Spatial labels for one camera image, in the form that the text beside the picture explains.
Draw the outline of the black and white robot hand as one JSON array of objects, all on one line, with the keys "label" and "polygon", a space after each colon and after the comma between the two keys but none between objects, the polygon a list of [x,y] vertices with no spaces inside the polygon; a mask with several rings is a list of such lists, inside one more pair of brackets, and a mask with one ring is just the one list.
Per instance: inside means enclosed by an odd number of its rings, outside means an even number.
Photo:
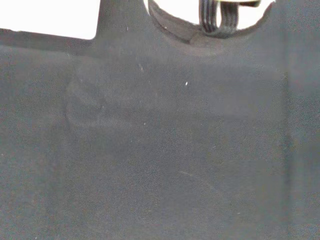
[{"label": "black and white robot hand", "polygon": [[273,0],[145,0],[144,7],[170,38],[188,45],[237,38],[256,29]]}]

